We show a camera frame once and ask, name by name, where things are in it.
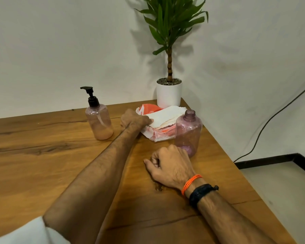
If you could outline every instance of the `fist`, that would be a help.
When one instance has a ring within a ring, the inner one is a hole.
[[[187,152],[175,145],[160,148],[144,163],[155,181],[179,190],[195,175]]]
[[[128,109],[121,116],[121,126],[126,128],[130,124],[134,124],[140,129],[143,129],[145,126],[153,123],[153,119],[150,119],[146,115],[138,115],[134,110]]]

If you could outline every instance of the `pink plastic bottle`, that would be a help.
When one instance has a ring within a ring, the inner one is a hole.
[[[189,157],[192,157],[198,149],[201,130],[201,119],[195,115],[194,110],[187,110],[176,120],[175,145],[185,149]]]
[[[98,140],[110,138],[114,131],[107,107],[104,104],[100,104],[98,99],[93,96],[93,87],[83,86],[80,89],[85,89],[90,96],[88,98],[89,107],[86,109],[85,114],[95,138]]]

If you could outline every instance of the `potted plant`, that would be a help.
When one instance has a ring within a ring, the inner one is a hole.
[[[182,81],[173,78],[172,70],[172,45],[180,37],[192,30],[195,24],[205,21],[201,8],[206,0],[200,5],[194,5],[195,0],[145,0],[148,9],[138,10],[144,14],[145,21],[160,47],[154,51],[154,55],[165,51],[168,57],[168,76],[157,80],[157,104],[161,108],[172,105],[179,106],[181,101]]]

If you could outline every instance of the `black wristband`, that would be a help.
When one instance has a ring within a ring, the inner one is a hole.
[[[194,189],[194,191],[191,193],[189,197],[190,205],[193,208],[197,208],[198,202],[206,196],[211,191],[219,190],[218,186],[211,186],[210,184],[203,184],[202,186],[197,187]]]

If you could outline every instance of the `wood grain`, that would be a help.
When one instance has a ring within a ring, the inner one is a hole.
[[[74,177],[120,133],[120,117],[155,100],[108,106],[114,135],[94,139],[85,109],[0,119],[0,236],[42,215]],[[139,135],[99,234],[99,243],[218,243],[179,192],[151,181],[143,159],[173,141]],[[204,127],[195,170],[279,244],[295,243]]]

